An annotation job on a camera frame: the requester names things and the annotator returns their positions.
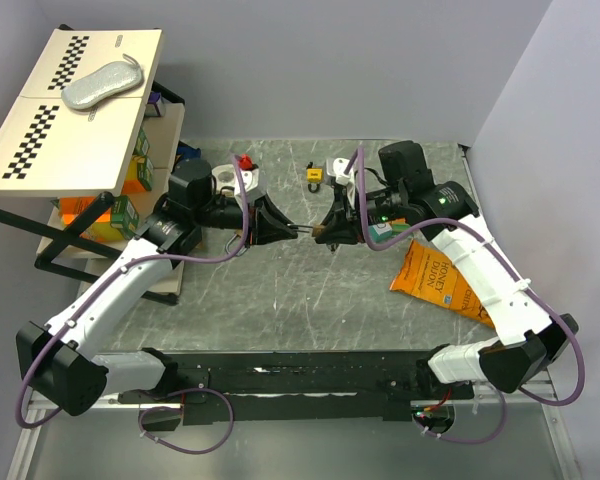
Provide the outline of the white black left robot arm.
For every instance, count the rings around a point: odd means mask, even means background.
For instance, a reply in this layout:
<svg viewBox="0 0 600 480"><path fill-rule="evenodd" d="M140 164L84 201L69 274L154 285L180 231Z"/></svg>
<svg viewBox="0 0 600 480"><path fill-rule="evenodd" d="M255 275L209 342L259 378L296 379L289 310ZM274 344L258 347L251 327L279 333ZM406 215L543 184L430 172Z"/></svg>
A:
<svg viewBox="0 0 600 480"><path fill-rule="evenodd" d="M143 390L157 402L178 387L177 364L155 350L104 354L101 346L134 304L176 266L194 262L205 228L240 231L240 247L297 237L298 229L270 200L260 169L232 159L232 196L217 188L210 164L179 161L168 190L116 261L78 299L39 326L16 335L22 382L77 416L101 396Z"/></svg>

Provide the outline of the small brass padlock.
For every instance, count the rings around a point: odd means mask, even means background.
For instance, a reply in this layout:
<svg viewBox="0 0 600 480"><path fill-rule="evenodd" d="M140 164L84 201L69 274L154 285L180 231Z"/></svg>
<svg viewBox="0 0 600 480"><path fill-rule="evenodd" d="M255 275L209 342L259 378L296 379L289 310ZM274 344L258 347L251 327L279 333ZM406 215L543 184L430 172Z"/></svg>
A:
<svg viewBox="0 0 600 480"><path fill-rule="evenodd" d="M291 224L289 226L290 229L303 234L309 234L312 237L319 236L323 230L323 225L300 225L300 224Z"/></svg>

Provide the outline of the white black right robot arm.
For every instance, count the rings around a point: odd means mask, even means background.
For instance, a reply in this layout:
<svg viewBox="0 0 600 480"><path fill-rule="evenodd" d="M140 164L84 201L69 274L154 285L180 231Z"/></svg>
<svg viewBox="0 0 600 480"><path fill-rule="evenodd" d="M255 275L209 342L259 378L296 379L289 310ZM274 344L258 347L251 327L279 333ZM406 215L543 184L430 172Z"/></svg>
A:
<svg viewBox="0 0 600 480"><path fill-rule="evenodd" d="M367 190L364 152L326 163L333 202L314 230L329 247L364 243L375 251L392 246L371 237L374 224L403 219L457 270L494 324L495 338L436 349L417 373L418 390L439 398L451 384L486 381L502 392L523 388L574 343L579 325L557 314L531 289L506 258L476 202L455 181L436 183L420 144L407 140L378 152L383 188Z"/></svg>

